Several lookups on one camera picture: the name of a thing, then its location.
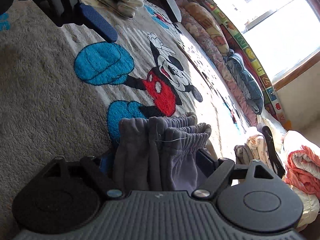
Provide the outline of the purple grey sweatpants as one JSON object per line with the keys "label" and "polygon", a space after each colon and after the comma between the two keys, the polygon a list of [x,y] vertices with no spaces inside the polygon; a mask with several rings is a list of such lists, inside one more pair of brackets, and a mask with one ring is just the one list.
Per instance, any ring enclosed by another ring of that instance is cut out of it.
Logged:
{"label": "purple grey sweatpants", "polygon": [[201,176],[196,152],[206,146],[212,128],[194,113],[180,117],[123,118],[119,122],[113,179],[125,192],[187,191]]}

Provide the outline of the cream grey clothes stack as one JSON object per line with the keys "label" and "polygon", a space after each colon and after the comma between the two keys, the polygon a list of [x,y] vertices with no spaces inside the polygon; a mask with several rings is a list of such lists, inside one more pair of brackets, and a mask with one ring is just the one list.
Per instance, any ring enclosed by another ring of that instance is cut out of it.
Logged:
{"label": "cream grey clothes stack", "polygon": [[247,133],[245,142],[242,145],[236,145],[234,152],[237,164],[249,165],[256,159],[262,161],[275,173],[278,172],[276,165],[270,159],[265,137],[260,132]]}

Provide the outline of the pink floral long quilt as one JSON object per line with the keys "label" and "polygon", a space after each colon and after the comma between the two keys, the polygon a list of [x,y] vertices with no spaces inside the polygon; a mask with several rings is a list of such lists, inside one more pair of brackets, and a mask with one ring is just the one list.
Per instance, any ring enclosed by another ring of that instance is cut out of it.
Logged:
{"label": "pink floral long quilt", "polygon": [[204,50],[206,55],[211,59],[213,64],[218,69],[219,73],[223,77],[229,90],[232,92],[237,103],[244,112],[247,120],[251,126],[257,125],[257,115],[253,112],[251,107],[247,104],[245,96],[239,86],[236,84],[234,77],[232,77],[230,71],[224,62],[222,54],[215,46],[213,40],[210,38],[206,30],[201,26],[194,18],[186,11],[185,5],[187,0],[175,0],[182,16],[182,25],[189,32],[189,34],[195,39],[195,41]]}

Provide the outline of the yellow patterned pillow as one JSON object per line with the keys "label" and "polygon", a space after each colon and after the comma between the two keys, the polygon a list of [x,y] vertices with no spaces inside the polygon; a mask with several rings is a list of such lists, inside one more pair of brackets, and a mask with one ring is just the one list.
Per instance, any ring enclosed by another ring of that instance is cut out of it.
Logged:
{"label": "yellow patterned pillow", "polygon": [[212,14],[210,14],[206,8],[195,2],[189,2],[184,6],[184,8],[210,35],[210,38],[222,56],[227,56],[229,52],[229,45]]}

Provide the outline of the Mickey Mouse plush blanket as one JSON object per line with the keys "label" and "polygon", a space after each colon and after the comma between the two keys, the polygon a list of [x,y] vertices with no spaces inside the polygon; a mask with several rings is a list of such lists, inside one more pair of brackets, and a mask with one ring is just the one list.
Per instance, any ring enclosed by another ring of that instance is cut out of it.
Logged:
{"label": "Mickey Mouse plush blanket", "polygon": [[193,112],[227,158],[251,127],[211,59],[163,9],[145,2],[127,20],[85,2],[115,27],[117,42],[83,25],[57,27],[32,1],[1,16],[1,239],[18,233],[13,198],[44,165],[117,147],[123,118]]}

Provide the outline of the orange white rolled quilt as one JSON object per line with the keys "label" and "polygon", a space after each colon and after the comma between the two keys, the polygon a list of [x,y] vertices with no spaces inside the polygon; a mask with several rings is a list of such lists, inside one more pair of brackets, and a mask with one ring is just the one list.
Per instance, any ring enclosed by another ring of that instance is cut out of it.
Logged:
{"label": "orange white rolled quilt", "polygon": [[319,198],[319,147],[296,131],[283,139],[285,183]]}

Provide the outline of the colourful alphabet foam mat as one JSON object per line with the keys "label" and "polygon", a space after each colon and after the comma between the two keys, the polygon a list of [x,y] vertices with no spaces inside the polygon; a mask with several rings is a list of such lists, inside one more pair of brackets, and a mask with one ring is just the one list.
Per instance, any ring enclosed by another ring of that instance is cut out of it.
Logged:
{"label": "colourful alphabet foam mat", "polygon": [[256,57],[254,51],[245,40],[243,34],[237,29],[232,21],[222,12],[222,10],[214,3],[204,0],[201,4],[213,15],[221,26],[224,34],[227,37],[227,41],[235,45],[236,48],[242,50],[245,54],[245,58],[250,61],[250,68],[254,72],[254,76],[258,78],[258,82],[264,93],[264,104],[266,110],[280,122],[280,124],[286,129],[291,130],[291,121],[285,116],[283,107],[279,101],[276,90],[272,85],[266,71],[261,65],[260,61]]}

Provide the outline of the cream folded quilt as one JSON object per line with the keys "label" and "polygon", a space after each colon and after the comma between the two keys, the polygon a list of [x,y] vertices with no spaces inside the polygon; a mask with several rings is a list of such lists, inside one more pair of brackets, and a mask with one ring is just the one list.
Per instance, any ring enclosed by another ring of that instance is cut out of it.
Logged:
{"label": "cream folded quilt", "polygon": [[303,203],[303,213],[297,225],[297,230],[302,231],[316,220],[319,213],[319,200],[316,195],[304,193],[294,186],[292,190]]}

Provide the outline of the window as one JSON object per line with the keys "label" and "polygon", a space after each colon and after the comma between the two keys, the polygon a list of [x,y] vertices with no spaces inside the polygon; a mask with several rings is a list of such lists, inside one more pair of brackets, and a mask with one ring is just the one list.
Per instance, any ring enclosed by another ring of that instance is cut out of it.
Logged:
{"label": "window", "polygon": [[307,0],[213,0],[274,81],[319,49],[319,18]]}

